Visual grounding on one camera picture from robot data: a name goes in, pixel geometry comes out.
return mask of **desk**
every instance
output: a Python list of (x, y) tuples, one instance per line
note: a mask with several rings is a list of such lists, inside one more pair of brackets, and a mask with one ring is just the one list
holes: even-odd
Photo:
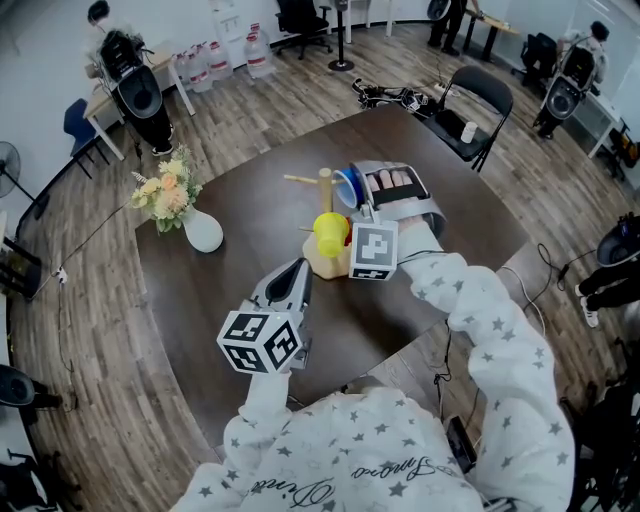
[[(345, 13), (345, 26), (346, 26), (346, 37), (345, 41), (348, 44), (351, 44), (351, 4), (355, 1), (359, 0), (349, 0), (347, 4), (347, 12)], [(366, 2), (366, 18), (365, 18), (365, 26), (367, 28), (371, 27), (371, 22), (369, 21), (369, 9), (371, 9), (371, 2), (373, 0), (362, 0)], [(389, 14), (387, 16), (387, 37), (391, 37), (391, 31), (393, 30), (393, 11), (395, 8), (395, 0), (386, 0), (389, 4)], [(327, 34), (331, 34), (331, 28), (327, 28)]]
[(589, 93), (587, 94), (587, 101), (593, 103), (598, 108), (598, 110), (600, 110), (605, 116), (607, 116), (607, 119), (609, 120), (607, 128), (598, 139), (598, 142), (596, 142), (596, 145), (593, 146), (593, 149), (589, 152), (589, 158), (593, 158), (609, 138), (611, 130), (613, 130), (620, 124), (620, 112), (618, 112), (618, 110), (611, 104), (611, 101), (609, 101), (609, 99), (602, 94), (600, 94), (600, 96), (596, 96), (591, 91), (589, 91)]
[[(469, 264), (496, 270), (528, 239), (478, 174), (397, 105), (315, 130), (207, 183), (196, 206), (224, 229), (216, 252), (198, 253), (182, 230), (158, 235), (147, 221), (136, 239), (149, 301), (180, 389), (211, 446), (222, 442), (249, 386), (217, 346), (218, 331), (260, 279), (301, 255), (308, 233), (298, 226), (311, 225), (322, 211), (315, 187), (282, 175), (317, 177), (322, 167), (369, 158), (415, 167), (449, 220), (443, 247)], [(444, 315), (414, 298), (409, 284), (402, 271), (375, 283), (314, 277), (305, 312), (313, 344), (306, 370), (291, 378), (291, 393), (312, 403), (441, 321)]]
[[(171, 59), (171, 52), (169, 51), (168, 43), (164, 42), (159, 44), (158, 46), (154, 46), (151, 49), (153, 54), (148, 54), (148, 65), (154, 73), (162, 71), (165, 68), (169, 69), (169, 74), (171, 75), (171, 79), (173, 80), (174, 85), (178, 89), (180, 93), (180, 97), (182, 101), (184, 101), (187, 110), (189, 111), (189, 115), (194, 115), (196, 112), (193, 109), (193, 105), (191, 105), (191, 101), (187, 96), (187, 92), (184, 90), (182, 83), (180, 82), (180, 77), (178, 76), (178, 72), (176, 71), (175, 66), (173, 65), (173, 60)], [(111, 138), (107, 135), (107, 133), (102, 129), (102, 127), (98, 124), (98, 120), (96, 116), (108, 105), (112, 105), (114, 103), (113, 98), (108, 95), (102, 88), (95, 89), (91, 98), (89, 98), (89, 102), (87, 104), (87, 108), (84, 111), (84, 118), (87, 119), (91, 125), (96, 129), (96, 132), (102, 137), (105, 144), (109, 146), (111, 151), (116, 155), (118, 160), (124, 160), (124, 155), (116, 146), (116, 144), (111, 140)]]
[(471, 21), (469, 22), (469, 29), (467, 30), (467, 37), (464, 40), (464, 51), (467, 52), (469, 50), (469, 45), (471, 44), (471, 36), (473, 35), (473, 29), (476, 25), (476, 20), (482, 21), (491, 27), (489, 30), (489, 36), (487, 37), (487, 42), (484, 45), (484, 50), (482, 51), (482, 59), (487, 62), (491, 62), (491, 50), (493, 49), (493, 43), (496, 41), (496, 36), (498, 35), (498, 31), (501, 30), (508, 34), (518, 35), (520, 32), (511, 28), (508, 23), (504, 21), (500, 21), (499, 19), (492, 18), (491, 16), (485, 14), (482, 18), (478, 18), (476, 16), (475, 11), (471, 9), (467, 9), (467, 14), (471, 16)]
[(0, 262), (0, 284), (10, 290), (22, 294), (26, 298), (34, 296), (40, 286), (42, 276), (42, 262), (40, 258), (25, 251), (5, 235), (7, 229), (7, 212), (0, 212), (0, 244), (6, 245), (13, 252), (27, 260), (27, 268), (24, 274), (20, 274), (9, 265)]

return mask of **flower vase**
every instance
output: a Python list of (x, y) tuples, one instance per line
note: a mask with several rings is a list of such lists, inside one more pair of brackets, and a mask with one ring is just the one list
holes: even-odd
[(187, 239), (195, 249), (200, 252), (213, 252), (220, 247), (224, 238), (222, 227), (211, 215), (190, 206), (181, 220)]

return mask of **electric fan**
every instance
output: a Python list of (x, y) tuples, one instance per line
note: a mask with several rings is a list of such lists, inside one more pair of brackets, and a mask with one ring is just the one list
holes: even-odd
[(4, 197), (18, 187), (22, 193), (35, 203), (34, 216), (36, 219), (42, 217), (44, 210), (49, 203), (49, 196), (45, 195), (36, 200), (29, 192), (23, 189), (18, 183), (20, 178), (20, 155), (13, 144), (0, 142), (0, 197)]

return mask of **wooden floor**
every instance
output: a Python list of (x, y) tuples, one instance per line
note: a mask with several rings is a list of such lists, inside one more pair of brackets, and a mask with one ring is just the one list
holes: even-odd
[[(259, 153), (356, 114), (350, 85), (357, 76), (389, 86), (433, 85), (438, 53), (425, 44), (428, 31), (425, 25), (400, 25), (391, 39), (384, 38), (384, 28), (356, 31), (348, 48), (356, 64), (350, 73), (329, 71), (330, 59), (315, 49), (302, 62), (295, 52), (286, 53), (276, 59), (278, 72), (263, 80), (253, 82), (240, 69), (214, 90), (191, 96), (194, 117), (173, 94), (166, 103), (176, 139), (193, 150), (198, 180), (212, 180)], [(475, 62), (443, 55), (439, 68), (448, 79), (466, 63)], [(554, 141), (542, 143), (530, 128), (539, 99), (508, 73), (483, 66), (509, 83), (515, 106), (481, 176), (530, 235), (531, 243), (509, 264), (534, 295), (548, 272), (537, 255), (538, 242), (562, 266), (594, 248), (618, 216), (637, 205), (562, 129)], [(495, 115), (465, 94), (451, 105), (481, 125), (495, 122)], [(44, 217), (25, 222), (25, 246), (51, 268), (125, 204), (135, 187), (130, 171), (138, 160), (131, 138), (122, 128), (114, 138), (125, 148), (124, 162), (106, 166), (95, 158), (97, 167), (89, 167), (93, 180), (72, 168), (52, 188)], [(141, 172), (151, 175), (157, 160), (144, 144), (143, 149)], [(35, 448), (63, 453), (63, 466), (83, 486), (79, 499), (91, 511), (168, 509), (194, 468), (217, 459), (177, 387), (147, 303), (134, 236), (143, 220), (128, 207), (117, 212), (65, 263), (68, 284), (59, 289), (52, 280), (32, 303), (16, 299), (11, 311), (16, 366), (66, 396), (64, 410), (38, 414), (31, 428)], [(554, 281), (538, 301), (557, 359), (558, 392), (578, 407), (587, 382), (602, 385), (621, 369), (613, 347), (615, 337), (625, 334), (621, 312), (603, 312), (600, 327), (588, 329), (572, 293), (595, 267), (592, 257), (576, 262), (567, 276), (569, 291), (559, 291)], [(515, 278), (501, 274), (512, 296), (525, 304)], [(531, 309), (527, 314), (537, 325)], [(446, 339), (444, 326), (437, 326), (371, 373), (433, 407), (433, 375), (443, 371), (438, 367)], [(470, 349), (466, 336), (454, 335), (453, 381), (445, 384), (445, 415), (459, 414), (464, 421), (476, 396), (465, 367)], [(77, 408), (69, 398), (74, 392)], [(478, 402), (470, 424), (474, 438), (484, 408), (481, 394)]]

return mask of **white long-sleeve shirt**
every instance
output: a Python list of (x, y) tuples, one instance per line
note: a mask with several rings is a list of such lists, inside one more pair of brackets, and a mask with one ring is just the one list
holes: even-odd
[[(419, 223), (401, 233), (398, 260), (440, 250)], [(440, 421), (400, 390), (335, 393), (291, 413), (289, 374), (260, 375), (225, 429), (224, 464), (200, 466), (174, 511), (468, 512), (505, 500), (566, 510), (574, 442), (546, 341), (498, 277), (459, 254), (421, 254), (402, 268), (413, 294), (475, 344), (469, 372), (488, 399), (476, 467), (462, 474)]]

